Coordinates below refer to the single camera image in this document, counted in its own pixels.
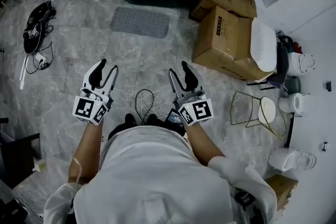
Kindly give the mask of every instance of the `white sleeve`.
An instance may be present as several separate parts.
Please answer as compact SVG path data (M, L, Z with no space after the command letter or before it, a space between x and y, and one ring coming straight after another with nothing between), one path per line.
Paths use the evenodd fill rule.
M44 224L63 224L76 195L76 183L66 183L58 188L44 206Z
M277 197L274 190L262 179L254 167L248 163L213 157L208 167L216 170L235 188L242 189L257 199L261 208L272 223L277 211Z

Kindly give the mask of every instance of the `person's right arm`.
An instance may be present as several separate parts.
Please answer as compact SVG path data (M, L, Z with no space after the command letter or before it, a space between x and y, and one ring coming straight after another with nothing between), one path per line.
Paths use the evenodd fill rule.
M187 126L185 124L184 127L194 155L201 164L207 166L213 157L225 157L199 124L193 126Z

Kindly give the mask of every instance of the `red object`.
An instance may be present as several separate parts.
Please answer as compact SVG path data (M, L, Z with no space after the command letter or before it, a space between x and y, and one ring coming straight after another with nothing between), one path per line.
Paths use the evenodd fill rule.
M297 42L294 42L293 45L295 52L298 54L302 54L302 47Z

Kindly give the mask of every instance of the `power outlet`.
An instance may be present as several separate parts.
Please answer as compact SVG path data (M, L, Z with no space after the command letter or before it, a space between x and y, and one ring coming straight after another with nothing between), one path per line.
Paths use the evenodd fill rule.
M40 66L46 62L46 57L44 57L39 52L35 54L35 59L40 63Z

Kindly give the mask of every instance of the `white shirt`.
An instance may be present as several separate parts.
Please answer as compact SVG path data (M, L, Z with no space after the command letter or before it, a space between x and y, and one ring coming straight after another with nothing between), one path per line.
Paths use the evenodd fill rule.
M107 142L90 183L77 193L64 184L48 199L44 223L64 223L73 198L78 224L238 223L236 188L252 194L272 222L275 193L251 165L214 157L203 166L179 134L138 126Z

